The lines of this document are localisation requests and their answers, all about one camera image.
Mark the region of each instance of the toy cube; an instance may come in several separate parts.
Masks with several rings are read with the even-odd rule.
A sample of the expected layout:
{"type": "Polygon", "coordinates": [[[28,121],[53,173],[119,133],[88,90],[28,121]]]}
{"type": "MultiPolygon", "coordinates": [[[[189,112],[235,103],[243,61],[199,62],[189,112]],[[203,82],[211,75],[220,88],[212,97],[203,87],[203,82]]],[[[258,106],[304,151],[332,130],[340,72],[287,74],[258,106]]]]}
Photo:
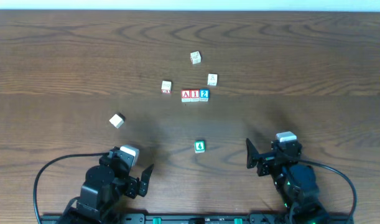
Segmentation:
{"type": "Polygon", "coordinates": [[[116,114],[114,115],[110,120],[109,122],[111,122],[111,124],[113,124],[113,126],[115,128],[119,128],[123,123],[124,123],[124,120],[122,117],[120,117],[120,115],[116,114]]]}
{"type": "Polygon", "coordinates": [[[200,90],[200,101],[207,102],[209,100],[209,90],[200,90]]]}
{"type": "Polygon", "coordinates": [[[208,85],[211,85],[211,86],[217,85],[217,74],[208,75],[208,85]]]}
{"type": "Polygon", "coordinates": [[[201,62],[201,54],[199,51],[192,52],[190,54],[191,62],[192,64],[200,63],[201,62]]]}
{"type": "Polygon", "coordinates": [[[190,90],[182,90],[182,102],[191,102],[190,90]]]}
{"type": "Polygon", "coordinates": [[[200,101],[200,90],[191,90],[191,102],[200,101]]]}
{"type": "Polygon", "coordinates": [[[171,90],[172,90],[172,82],[162,81],[162,87],[161,87],[162,93],[170,94],[171,90]]]}
{"type": "Polygon", "coordinates": [[[204,141],[195,141],[194,147],[195,147],[195,153],[205,152],[205,142],[204,141]]]}

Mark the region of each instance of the table surface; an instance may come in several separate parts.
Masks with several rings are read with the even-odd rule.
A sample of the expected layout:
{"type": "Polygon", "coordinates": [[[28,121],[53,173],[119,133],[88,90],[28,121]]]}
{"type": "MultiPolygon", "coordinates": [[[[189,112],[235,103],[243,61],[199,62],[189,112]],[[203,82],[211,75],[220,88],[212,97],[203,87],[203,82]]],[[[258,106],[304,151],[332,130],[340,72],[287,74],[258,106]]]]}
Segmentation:
{"type": "MultiPolygon", "coordinates": [[[[282,131],[304,159],[350,177],[357,223],[380,223],[380,14],[0,11],[1,224],[35,223],[46,162],[123,144],[141,150],[132,175],[155,170],[147,196],[125,198],[122,211],[281,212],[271,178],[246,168],[245,139],[267,152],[282,131]],[[209,102],[182,103],[180,90],[208,87],[208,73],[219,75],[209,102]],[[206,153],[194,153],[197,139],[206,153]]],[[[97,163],[48,168],[40,212],[62,212],[97,163]]],[[[326,209],[347,213],[348,184],[315,170],[326,209]]]]}

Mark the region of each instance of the green block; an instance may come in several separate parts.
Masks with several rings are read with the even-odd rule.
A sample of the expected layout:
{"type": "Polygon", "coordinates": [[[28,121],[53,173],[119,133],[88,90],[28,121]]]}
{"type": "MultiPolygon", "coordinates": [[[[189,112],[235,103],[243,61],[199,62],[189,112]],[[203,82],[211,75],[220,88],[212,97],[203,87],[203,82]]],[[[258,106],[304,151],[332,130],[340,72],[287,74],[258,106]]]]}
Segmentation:
{"type": "Polygon", "coordinates": [[[162,219],[161,218],[153,218],[152,219],[152,224],[161,224],[162,223],[162,219]]]}
{"type": "Polygon", "coordinates": [[[234,224],[242,224],[242,218],[235,218],[234,224]]]}
{"type": "Polygon", "coordinates": [[[204,141],[195,141],[194,148],[195,148],[195,153],[205,152],[205,142],[204,141]]]}

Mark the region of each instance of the blue block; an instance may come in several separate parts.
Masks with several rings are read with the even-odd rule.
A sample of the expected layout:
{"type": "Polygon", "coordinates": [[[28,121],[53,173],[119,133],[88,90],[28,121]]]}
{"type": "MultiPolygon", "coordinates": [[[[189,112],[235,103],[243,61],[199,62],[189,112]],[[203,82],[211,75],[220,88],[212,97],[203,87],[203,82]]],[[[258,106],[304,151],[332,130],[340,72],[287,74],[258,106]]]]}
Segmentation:
{"type": "Polygon", "coordinates": [[[200,90],[200,101],[208,101],[209,100],[209,90],[200,90]]]}

